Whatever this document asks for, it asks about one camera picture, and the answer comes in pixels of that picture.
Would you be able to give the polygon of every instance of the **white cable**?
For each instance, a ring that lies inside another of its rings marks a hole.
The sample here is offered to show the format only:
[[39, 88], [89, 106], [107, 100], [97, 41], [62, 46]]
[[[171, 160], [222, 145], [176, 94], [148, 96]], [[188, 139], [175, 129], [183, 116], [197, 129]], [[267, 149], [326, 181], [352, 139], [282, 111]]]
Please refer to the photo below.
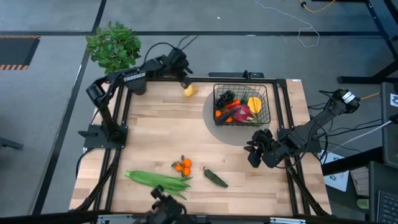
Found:
[[[284, 13], [284, 12], [282, 12], [282, 11], [276, 9], [276, 8], [273, 8], [273, 7], [265, 7], [265, 6], [263, 6], [262, 4], [260, 4], [259, 2], [257, 2], [257, 0], [254, 0], [254, 2], [255, 2], [256, 4], [258, 4], [258, 5], [260, 5], [261, 7], [263, 7], [264, 9], [272, 9], [272, 10], [275, 10], [275, 11], [277, 11], [277, 12], [283, 14], [283, 15], [290, 16], [291, 18], [294, 18], [294, 19], [296, 19], [296, 20], [298, 20], [298, 21], [300, 21], [300, 22], [303, 22], [304, 24], [308, 25], [308, 26], [309, 26], [308, 28], [301, 28], [301, 29], [298, 30], [297, 39], [298, 39], [298, 41], [300, 41], [300, 43], [301, 43], [304, 47], [310, 48], [310, 47], [315, 47], [316, 45], [319, 44], [320, 35], [319, 35], [319, 33], [315, 30], [315, 28], [314, 28], [311, 24], [309, 24], [309, 23], [307, 23], [307, 22], [304, 22], [303, 20], [301, 20], [301, 19], [299, 19], [299, 18], [297, 18], [297, 17], [295, 17], [295, 16], [292, 16], [292, 15], [290, 15], [290, 14], [288, 14], [288, 13]], [[307, 46], [307, 45], [305, 45], [305, 44], [300, 40], [301, 30], [305, 30], [305, 29], [312, 29], [312, 30], [314, 30], [315, 33], [318, 34], [318, 39], [317, 39], [317, 43], [316, 43], [316, 44], [313, 44], [313, 45], [311, 45], [311, 46]]]
[[367, 135], [367, 134], [370, 134], [370, 133], [372, 133], [372, 132], [374, 132], [374, 131], [377, 131], [378, 129], [381, 129], [381, 128], [383, 128], [383, 127], [385, 127], [385, 126], [387, 126], [388, 124], [391, 124], [391, 123], [392, 123], [392, 121], [388, 121], [388, 122], [386, 122], [386, 123], [384, 123], [384, 124], [378, 126], [377, 128], [375, 128], [375, 129], [373, 129], [373, 130], [371, 130], [371, 131], [366, 132], [365, 134], [361, 134], [360, 136], [357, 136], [357, 137], [355, 137], [355, 138], [353, 138], [353, 139], [350, 139], [350, 140], [344, 142], [343, 144], [341, 144], [340, 146], [338, 146], [338, 147], [336, 147], [336, 148], [330, 150], [329, 152], [333, 152], [334, 150], [340, 148], [341, 146], [344, 146], [345, 144], [348, 144], [348, 143], [350, 143], [350, 142], [352, 142], [352, 141], [354, 141], [354, 140], [357, 140], [357, 139], [359, 139], [359, 138], [361, 138], [361, 137], [363, 137], [363, 136], [365, 136], [365, 135]]

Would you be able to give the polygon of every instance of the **green chili pepper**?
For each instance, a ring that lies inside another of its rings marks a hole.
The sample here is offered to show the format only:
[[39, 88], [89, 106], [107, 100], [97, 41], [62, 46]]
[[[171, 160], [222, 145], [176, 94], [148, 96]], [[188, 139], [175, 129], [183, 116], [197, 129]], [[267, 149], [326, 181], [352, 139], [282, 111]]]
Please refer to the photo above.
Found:
[[211, 170], [206, 169], [206, 167], [203, 167], [203, 170], [205, 171], [205, 177], [209, 178], [213, 183], [216, 185], [219, 185], [220, 187], [228, 187], [228, 184], [226, 184], [221, 178], [219, 178], [216, 174], [214, 174]]

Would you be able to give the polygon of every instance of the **dark grape cluster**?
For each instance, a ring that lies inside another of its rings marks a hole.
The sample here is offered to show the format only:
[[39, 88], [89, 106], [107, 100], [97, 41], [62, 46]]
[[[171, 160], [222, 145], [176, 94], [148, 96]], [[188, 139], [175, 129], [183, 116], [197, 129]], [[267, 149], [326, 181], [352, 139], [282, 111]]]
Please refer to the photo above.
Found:
[[216, 100], [216, 109], [220, 110], [224, 108], [228, 103], [232, 103], [235, 99], [235, 93], [231, 90], [227, 90], [225, 93], [221, 94]]

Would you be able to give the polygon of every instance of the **wire basket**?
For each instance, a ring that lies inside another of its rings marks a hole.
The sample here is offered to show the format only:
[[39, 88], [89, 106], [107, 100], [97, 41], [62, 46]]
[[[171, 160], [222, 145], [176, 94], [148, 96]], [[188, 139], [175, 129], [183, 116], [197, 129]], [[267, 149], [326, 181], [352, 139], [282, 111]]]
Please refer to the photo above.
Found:
[[231, 90], [235, 93], [235, 99], [241, 99], [246, 93], [247, 98], [255, 96], [261, 100], [261, 110], [257, 114], [257, 119], [261, 122], [258, 123], [243, 123], [239, 121], [223, 122], [219, 125], [227, 126], [261, 126], [263, 124], [268, 124], [271, 121], [271, 116], [269, 113], [269, 103], [267, 87], [264, 85], [242, 85], [242, 84], [215, 84], [213, 86], [213, 118], [216, 121], [216, 99], [218, 99], [221, 94], [225, 93], [227, 90]]

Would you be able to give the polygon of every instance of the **potted plant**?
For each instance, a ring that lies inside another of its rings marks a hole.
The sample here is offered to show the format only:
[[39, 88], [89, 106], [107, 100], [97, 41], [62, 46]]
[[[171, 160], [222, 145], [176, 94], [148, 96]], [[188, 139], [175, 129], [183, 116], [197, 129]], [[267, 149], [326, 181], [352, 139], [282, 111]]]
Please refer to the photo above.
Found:
[[135, 33], [116, 21], [115, 26], [108, 23], [108, 29], [96, 30], [96, 35], [86, 36], [87, 51], [93, 62], [105, 68], [105, 74], [127, 69], [140, 58], [141, 41]]

